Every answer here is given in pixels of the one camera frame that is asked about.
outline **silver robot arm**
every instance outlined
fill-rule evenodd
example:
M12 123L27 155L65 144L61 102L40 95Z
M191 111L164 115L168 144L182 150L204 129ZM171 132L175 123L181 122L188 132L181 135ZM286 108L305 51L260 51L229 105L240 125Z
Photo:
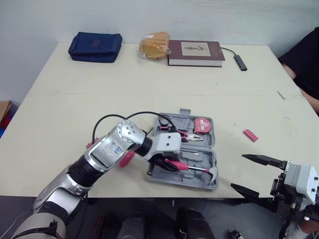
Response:
M177 132L148 138L133 122L119 122L42 190L34 202L33 214L12 238L64 239L65 224L77 212L82 197L127 151L134 151L149 161L156 154L179 154L180 143Z

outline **book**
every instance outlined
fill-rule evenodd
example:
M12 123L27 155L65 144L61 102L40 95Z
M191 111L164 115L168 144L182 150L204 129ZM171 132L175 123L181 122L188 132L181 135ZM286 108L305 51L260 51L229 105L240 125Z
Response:
M221 67L225 61L218 41L170 40L169 66Z

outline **plastic bag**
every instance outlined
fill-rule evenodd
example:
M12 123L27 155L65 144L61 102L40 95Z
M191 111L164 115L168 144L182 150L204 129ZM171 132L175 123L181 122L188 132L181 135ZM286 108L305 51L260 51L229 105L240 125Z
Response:
M140 53L142 58L161 59L167 56L169 34L167 32L154 32L147 35L140 42Z

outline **pink tape measure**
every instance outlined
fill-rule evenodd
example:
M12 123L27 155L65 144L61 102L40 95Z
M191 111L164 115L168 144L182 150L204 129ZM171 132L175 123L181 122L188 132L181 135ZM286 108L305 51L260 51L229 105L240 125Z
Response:
M211 124L208 119L196 118L194 120L194 132L195 133L208 133L211 131Z

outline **pink screwdriver handle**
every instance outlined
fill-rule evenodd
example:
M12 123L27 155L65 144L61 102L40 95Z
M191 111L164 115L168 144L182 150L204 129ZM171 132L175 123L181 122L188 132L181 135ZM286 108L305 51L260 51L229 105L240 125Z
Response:
M131 161L131 159L133 158L135 152L134 151L129 151L127 152L124 157L121 159L121 161L119 162L119 165L124 168L126 165L128 165L128 163Z
M182 162L177 162L177 161L172 161L172 160L165 160L165 162L174 164L179 170L188 170L187 163L182 163Z

